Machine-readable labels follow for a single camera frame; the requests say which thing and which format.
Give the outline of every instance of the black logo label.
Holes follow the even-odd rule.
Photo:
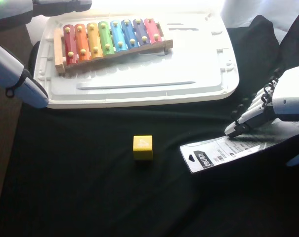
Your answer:
[[[205,154],[205,152],[195,151],[194,154],[199,160],[199,162],[201,163],[201,165],[203,166],[203,169],[207,169],[214,166],[214,164],[212,163],[212,161],[210,161],[210,159],[208,158],[207,154]]]

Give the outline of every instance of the barcode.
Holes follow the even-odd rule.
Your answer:
[[[218,156],[217,158],[218,158],[220,161],[224,161],[223,157],[221,157],[221,156]]]

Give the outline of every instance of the cube top face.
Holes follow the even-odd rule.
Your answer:
[[[134,136],[134,151],[152,151],[153,136]]]

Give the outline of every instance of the toy xylophone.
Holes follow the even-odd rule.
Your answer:
[[[121,22],[65,25],[54,32],[55,66],[59,74],[82,63],[124,54],[150,52],[173,47],[168,30],[154,19],[126,19]]]

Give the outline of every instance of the wooden xylophone frame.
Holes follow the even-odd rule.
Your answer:
[[[67,65],[65,60],[65,39],[64,33],[61,28],[56,28],[54,31],[54,56],[55,56],[55,67],[59,74],[65,74],[68,69],[79,68],[83,65],[93,64],[95,61],[104,61],[106,59],[120,57],[122,55],[138,54],[138,53],[154,53],[157,51],[164,50],[165,54],[168,54],[169,49],[173,48],[173,40],[170,38],[169,30],[167,25],[162,22],[156,22],[156,26],[159,30],[160,37],[163,37],[161,41],[157,41],[151,44],[143,44],[139,47],[131,48],[127,51],[120,51],[114,54],[104,55],[103,57],[97,57],[90,59],[89,61],[78,62],[76,64]]]

